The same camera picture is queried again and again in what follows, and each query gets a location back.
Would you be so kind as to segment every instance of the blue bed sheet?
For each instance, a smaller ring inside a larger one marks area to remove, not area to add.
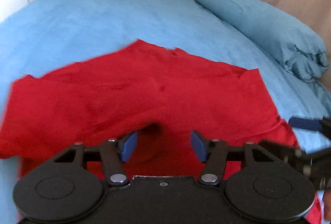
[[[322,85],[302,82],[287,73],[270,55],[194,0],[34,1],[0,24],[0,114],[10,83],[24,74],[38,77],[74,61],[114,52],[138,38],[213,61],[258,68],[286,120],[293,115],[330,115],[330,94]],[[318,133],[295,133],[304,150],[331,146]],[[16,211],[7,203],[17,159],[0,161],[0,169],[0,211],[7,220],[4,224],[12,224]]]

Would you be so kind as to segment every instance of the circular black disc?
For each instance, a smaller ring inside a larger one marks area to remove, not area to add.
[[[102,184],[95,175],[71,167],[53,176],[26,175],[16,184],[13,198],[22,216],[42,223],[58,223],[88,213],[102,194]]]
[[[257,162],[226,181],[225,195],[244,215],[279,223],[304,216],[314,203],[315,188],[286,164]]]

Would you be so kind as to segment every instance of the red fabric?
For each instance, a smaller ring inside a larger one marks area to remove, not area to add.
[[[258,70],[138,40],[40,79],[26,76],[14,82],[0,132],[0,156],[26,158],[25,174],[74,142],[98,145],[146,126],[125,165],[130,176],[198,176],[202,165],[190,147],[192,129],[231,145],[269,139],[297,146]],[[101,176],[99,168],[89,166]],[[237,169],[228,165],[227,176]],[[318,203],[308,220],[321,222]]]

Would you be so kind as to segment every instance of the pillow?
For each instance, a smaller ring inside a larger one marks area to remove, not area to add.
[[[313,81],[327,70],[323,39],[284,11],[260,0],[196,2],[231,24],[303,81]]]

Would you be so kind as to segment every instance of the bed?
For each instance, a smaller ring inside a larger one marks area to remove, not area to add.
[[[24,74],[39,77],[141,39],[212,61],[258,68],[285,120],[330,116],[331,95],[317,80],[307,82],[286,70],[213,8],[205,8],[202,0],[35,0],[0,24],[0,114],[10,83]],[[306,151],[331,146],[319,133],[295,133]],[[3,224],[17,219],[11,195],[18,166],[17,157],[0,160]]]

